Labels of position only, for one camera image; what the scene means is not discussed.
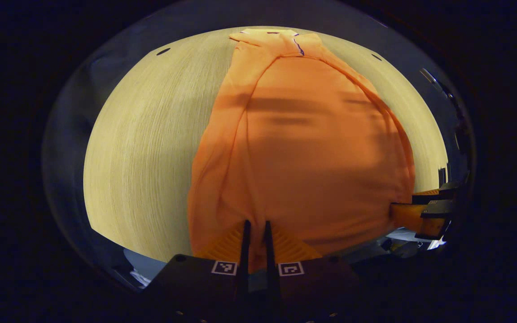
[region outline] orange shirt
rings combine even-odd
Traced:
[[[252,224],[250,270],[265,266],[265,221],[321,254],[385,235],[410,203],[414,160],[372,84],[316,34],[246,29],[193,161],[188,220],[197,253]]]

